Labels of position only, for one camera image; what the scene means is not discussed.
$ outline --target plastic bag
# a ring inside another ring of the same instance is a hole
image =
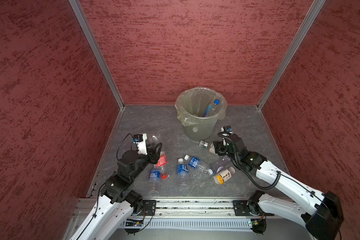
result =
[[[213,104],[214,100],[220,100],[216,106],[216,112],[209,117],[203,118],[208,105]],[[182,92],[175,103],[177,118],[184,127],[196,124],[212,124],[217,120],[225,118],[227,108],[226,99],[220,93],[206,87],[196,87]]]

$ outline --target plastic bottle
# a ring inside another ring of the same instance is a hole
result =
[[[180,187],[186,187],[188,181],[188,169],[187,165],[184,164],[184,160],[182,158],[178,159],[178,166],[176,167],[177,172],[177,184]]]
[[[213,173],[220,172],[227,165],[227,163],[230,162],[231,159],[229,158],[229,156],[224,156],[217,160],[214,164],[212,164],[211,169],[213,170]]]
[[[209,175],[213,174],[213,170],[211,169],[211,166],[206,164],[205,162],[201,161],[197,157],[186,155],[184,157],[185,160],[189,161],[188,165],[193,169],[198,169],[199,171],[206,172]]]
[[[160,142],[161,136],[158,133],[148,133],[147,134],[147,146],[154,147],[156,144]],[[163,148],[161,148],[160,152],[160,158],[157,161],[156,168],[160,171],[161,179],[166,179],[169,174],[166,172],[166,163],[167,158],[165,156],[165,152],[163,151]]]
[[[206,108],[206,110],[205,110],[205,112],[204,112],[204,114],[203,114],[203,118],[204,118],[204,117],[209,117],[209,116],[212,116],[213,114],[215,114],[217,105],[219,105],[219,103],[220,103],[220,100],[219,100],[219,99],[215,99],[214,102],[213,102],[212,104],[210,104],[210,105]]]
[[[236,170],[233,167],[224,168],[223,170],[221,170],[221,172],[214,175],[212,179],[215,184],[222,185],[227,180],[229,180],[235,173]]]
[[[149,172],[150,193],[158,193],[160,180],[161,180],[160,177],[161,177],[160,171],[157,169],[156,165],[154,165],[154,168],[152,168],[151,171]]]
[[[213,145],[213,142],[207,143],[207,142],[202,140],[202,141],[200,141],[199,146],[206,149],[207,151],[209,151],[211,153],[216,154],[215,153],[215,146]]]
[[[167,163],[167,158],[165,157],[165,152],[160,152],[160,158],[157,161],[156,167],[161,173],[161,179],[166,179],[168,177],[168,174],[165,171],[165,165]]]

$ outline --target red label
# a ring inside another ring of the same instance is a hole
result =
[[[165,157],[165,154],[164,154],[163,156],[161,156],[158,159],[156,166],[161,167],[161,166],[164,166],[164,164],[166,164],[166,163],[167,163],[167,158]]]

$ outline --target white robotic arm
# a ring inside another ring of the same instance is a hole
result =
[[[70,240],[107,240],[133,213],[142,211],[143,198],[132,190],[133,182],[149,163],[157,163],[162,146],[162,143],[146,146],[146,139],[146,134],[133,136],[137,150],[126,151],[118,159],[118,172],[99,188],[94,208]]]
[[[248,151],[243,140],[236,134],[224,131],[217,135],[225,141],[213,142],[215,153],[229,156],[235,167],[244,172],[259,189],[269,190],[275,187],[294,201],[277,199],[265,192],[256,191],[247,202],[251,214],[276,214],[304,226],[318,240],[335,239],[344,221],[340,199],[336,194],[324,194],[293,178],[266,157]],[[252,176],[270,185],[260,186]]]

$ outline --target gray trash bin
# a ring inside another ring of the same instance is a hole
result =
[[[218,99],[212,116],[202,117],[210,104]],[[175,103],[177,118],[184,126],[184,132],[192,140],[206,140],[212,135],[217,120],[225,118],[227,101],[220,93],[205,87],[196,87],[182,92]]]

